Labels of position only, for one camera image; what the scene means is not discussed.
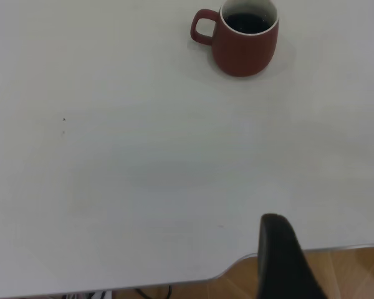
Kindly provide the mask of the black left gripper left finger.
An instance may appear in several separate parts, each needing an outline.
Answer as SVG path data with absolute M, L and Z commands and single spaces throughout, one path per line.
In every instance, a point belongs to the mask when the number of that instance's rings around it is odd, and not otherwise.
M 326 298 L 290 222 L 264 214 L 257 253 L 258 298 Z

